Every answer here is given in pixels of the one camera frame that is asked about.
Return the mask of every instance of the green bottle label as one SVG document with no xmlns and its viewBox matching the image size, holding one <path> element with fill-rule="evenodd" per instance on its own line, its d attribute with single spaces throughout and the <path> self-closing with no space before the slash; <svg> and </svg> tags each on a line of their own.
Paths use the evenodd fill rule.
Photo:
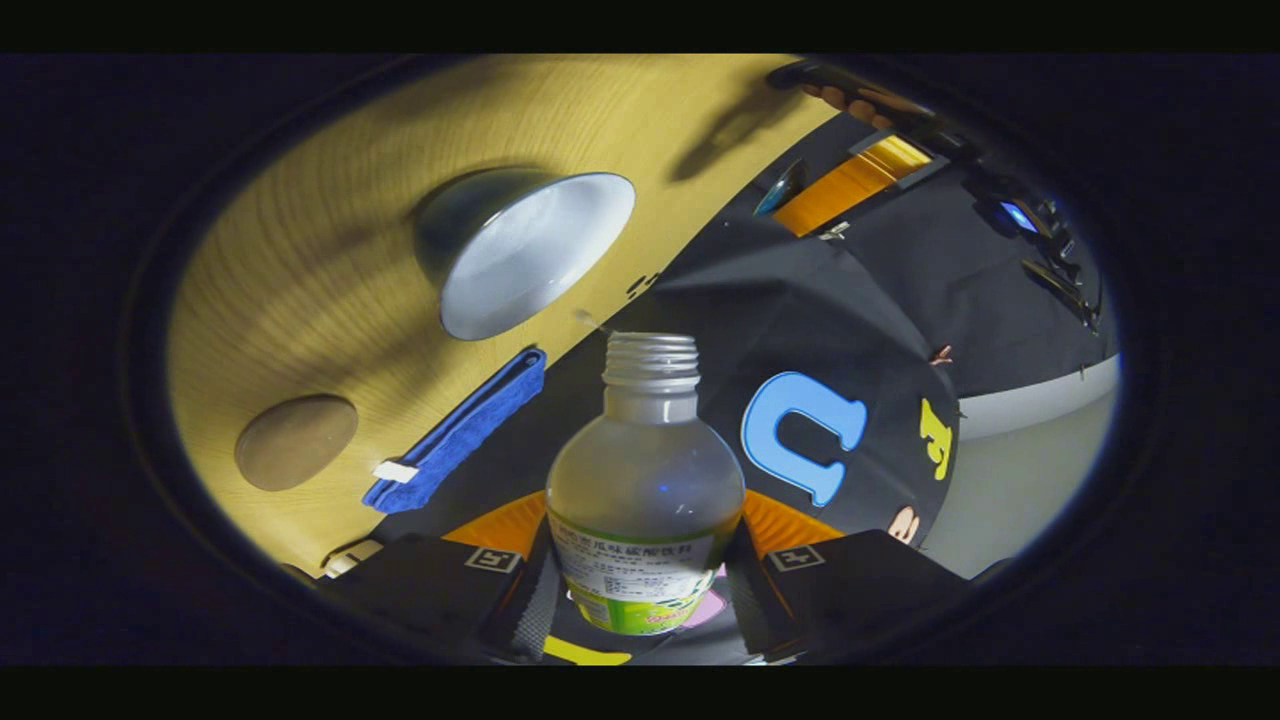
<svg viewBox="0 0 1280 720">
<path fill-rule="evenodd" d="M 596 628 L 623 635 L 678 628 L 716 578 L 723 546 L 718 528 L 635 542 L 572 525 L 556 512 L 548 519 L 573 602 Z"/>
</svg>

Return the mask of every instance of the clear plastic bottle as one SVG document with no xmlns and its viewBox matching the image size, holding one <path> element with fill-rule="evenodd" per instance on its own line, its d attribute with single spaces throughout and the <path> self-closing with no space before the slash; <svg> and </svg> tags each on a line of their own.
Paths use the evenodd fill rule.
<svg viewBox="0 0 1280 720">
<path fill-rule="evenodd" d="M 625 635 L 682 624 L 710 588 L 742 512 L 742 469 L 698 419 L 698 348 L 609 336 L 604 414 L 552 465 L 547 506 L 582 616 Z"/>
</svg>

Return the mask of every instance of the blue towel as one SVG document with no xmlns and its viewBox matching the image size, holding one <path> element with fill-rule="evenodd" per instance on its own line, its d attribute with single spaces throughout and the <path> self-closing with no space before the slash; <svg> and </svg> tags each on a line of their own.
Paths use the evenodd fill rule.
<svg viewBox="0 0 1280 720">
<path fill-rule="evenodd" d="M 387 514 L 426 505 L 449 473 L 543 391 L 545 369 L 547 354 L 538 348 L 507 363 L 399 460 L 401 465 L 416 466 L 417 475 L 407 483 L 379 479 L 365 495 L 365 505 Z"/>
</svg>

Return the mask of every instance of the blue letter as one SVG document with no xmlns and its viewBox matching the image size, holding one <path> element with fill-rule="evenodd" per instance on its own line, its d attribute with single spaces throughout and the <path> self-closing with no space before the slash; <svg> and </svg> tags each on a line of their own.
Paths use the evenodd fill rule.
<svg viewBox="0 0 1280 720">
<path fill-rule="evenodd" d="M 787 413 L 799 413 L 840 437 L 840 447 L 850 451 L 863 439 L 867 405 L 850 402 L 818 380 L 800 373 L 781 373 L 764 382 L 742 415 L 742 450 L 756 468 L 809 491 L 813 503 L 822 507 L 836 497 L 845 479 L 845 466 L 832 462 L 823 468 L 778 442 L 778 423 Z"/>
</svg>

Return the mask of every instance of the wooden surface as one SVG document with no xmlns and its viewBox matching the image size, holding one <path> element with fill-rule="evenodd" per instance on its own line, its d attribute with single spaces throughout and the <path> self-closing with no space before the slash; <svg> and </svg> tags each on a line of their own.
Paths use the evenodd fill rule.
<svg viewBox="0 0 1280 720">
<path fill-rule="evenodd" d="M 763 87 L 785 55 L 488 56 L 421 78 L 319 131 L 236 196 L 179 291 L 168 366 L 196 471 L 268 555 L 319 577 L 383 518 L 370 470 L 421 438 L 521 348 L 552 363 L 662 270 L 748 182 L 835 110 Z M 424 195 L 461 173 L 532 163 L 636 187 L 600 263 L 524 325 L 445 336 L 412 252 Z M 360 427 L 308 482 L 265 492 L 234 459 L 246 424 L 306 395 L 348 398 Z M 502 478 L 493 478 L 500 483 Z"/>
</svg>

